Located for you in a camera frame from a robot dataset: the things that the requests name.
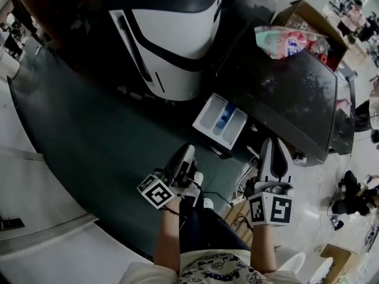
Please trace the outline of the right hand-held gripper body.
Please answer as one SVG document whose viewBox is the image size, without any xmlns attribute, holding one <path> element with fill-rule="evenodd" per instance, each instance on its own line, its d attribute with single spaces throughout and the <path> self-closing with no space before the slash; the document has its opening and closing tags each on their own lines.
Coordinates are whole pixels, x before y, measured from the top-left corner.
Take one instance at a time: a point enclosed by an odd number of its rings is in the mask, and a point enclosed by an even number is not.
<svg viewBox="0 0 379 284">
<path fill-rule="evenodd" d="M 280 182 L 257 182 L 247 198 L 252 225 L 285 226 L 290 223 L 294 186 Z"/>
</svg>

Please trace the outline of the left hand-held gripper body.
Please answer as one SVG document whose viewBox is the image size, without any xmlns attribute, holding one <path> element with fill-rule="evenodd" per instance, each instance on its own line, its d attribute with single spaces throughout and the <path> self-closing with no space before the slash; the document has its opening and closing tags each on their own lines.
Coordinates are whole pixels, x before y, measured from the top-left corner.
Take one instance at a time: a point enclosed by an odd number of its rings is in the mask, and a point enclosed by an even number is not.
<svg viewBox="0 0 379 284">
<path fill-rule="evenodd" d="M 162 209 L 175 196 L 184 198 L 195 207 L 201 193 L 200 187 L 177 187 L 176 177 L 169 177 L 163 169 L 155 169 L 137 190 L 154 208 Z"/>
</svg>

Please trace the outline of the person's left hand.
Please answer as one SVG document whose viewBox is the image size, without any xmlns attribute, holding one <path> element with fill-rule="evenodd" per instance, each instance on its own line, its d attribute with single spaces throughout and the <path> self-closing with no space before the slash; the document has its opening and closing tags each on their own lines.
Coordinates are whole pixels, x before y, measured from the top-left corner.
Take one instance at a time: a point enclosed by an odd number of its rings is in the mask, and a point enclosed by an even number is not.
<svg viewBox="0 0 379 284">
<path fill-rule="evenodd" d="M 204 180 L 204 175 L 198 170 L 198 162 L 197 160 L 195 159 L 194 160 L 195 162 L 195 166 L 196 166 L 196 171 L 195 171 L 195 174 L 194 174 L 194 178 L 193 179 L 190 179 L 188 177 L 185 177 L 182 175 L 182 172 L 181 172 L 181 166 L 179 168 L 179 173 L 176 177 L 176 184 L 177 184 L 177 187 L 180 187 L 180 188 L 189 188 L 189 187 L 199 187 L 201 186 L 203 180 Z"/>
</svg>

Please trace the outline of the person's right hand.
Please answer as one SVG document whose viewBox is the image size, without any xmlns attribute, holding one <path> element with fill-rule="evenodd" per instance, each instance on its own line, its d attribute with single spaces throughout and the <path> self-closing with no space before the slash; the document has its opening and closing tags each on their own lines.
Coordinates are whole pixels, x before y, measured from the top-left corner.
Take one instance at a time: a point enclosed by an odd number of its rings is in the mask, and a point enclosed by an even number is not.
<svg viewBox="0 0 379 284">
<path fill-rule="evenodd" d="M 250 178 L 245 183 L 244 197 L 248 199 L 255 194 L 256 177 Z"/>
</svg>

